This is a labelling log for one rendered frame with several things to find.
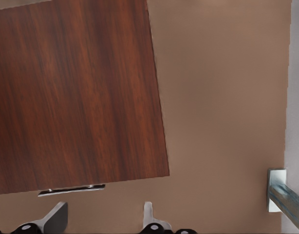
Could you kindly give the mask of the dark wooden cabinet box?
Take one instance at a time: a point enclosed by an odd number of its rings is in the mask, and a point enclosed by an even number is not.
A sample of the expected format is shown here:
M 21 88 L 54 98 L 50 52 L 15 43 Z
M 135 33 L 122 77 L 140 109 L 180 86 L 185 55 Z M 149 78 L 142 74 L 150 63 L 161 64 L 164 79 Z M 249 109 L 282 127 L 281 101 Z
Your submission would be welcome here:
M 164 176 L 147 0 L 0 10 L 0 195 Z

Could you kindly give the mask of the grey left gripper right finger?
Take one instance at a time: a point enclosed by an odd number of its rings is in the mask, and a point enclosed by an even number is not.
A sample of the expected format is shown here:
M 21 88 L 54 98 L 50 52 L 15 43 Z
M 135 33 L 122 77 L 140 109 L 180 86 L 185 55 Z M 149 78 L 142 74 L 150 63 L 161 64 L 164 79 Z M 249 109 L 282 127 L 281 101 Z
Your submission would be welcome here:
M 144 204 L 143 228 L 145 228 L 147 225 L 149 225 L 151 223 L 158 223 L 165 230 L 171 230 L 172 229 L 171 225 L 168 222 L 154 218 L 152 202 L 146 201 L 145 204 Z

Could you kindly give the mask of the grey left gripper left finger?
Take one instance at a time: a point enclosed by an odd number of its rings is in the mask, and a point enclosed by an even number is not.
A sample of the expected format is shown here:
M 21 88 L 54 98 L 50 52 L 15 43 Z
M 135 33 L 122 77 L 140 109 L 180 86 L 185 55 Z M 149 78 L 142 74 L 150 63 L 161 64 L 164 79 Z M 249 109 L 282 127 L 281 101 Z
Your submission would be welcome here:
M 40 228 L 43 234 L 61 234 L 68 225 L 68 203 L 57 203 L 48 214 L 34 223 Z

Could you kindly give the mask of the silver frame post foot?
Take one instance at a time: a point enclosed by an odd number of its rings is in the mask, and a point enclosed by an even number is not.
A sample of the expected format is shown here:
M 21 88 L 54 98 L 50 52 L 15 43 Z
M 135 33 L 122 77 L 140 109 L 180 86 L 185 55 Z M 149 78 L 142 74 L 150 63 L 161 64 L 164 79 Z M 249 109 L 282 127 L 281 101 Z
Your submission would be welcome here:
M 282 213 L 281 204 L 276 194 L 271 191 L 277 185 L 286 185 L 287 171 L 283 168 L 269 168 L 267 171 L 267 211 L 269 213 Z

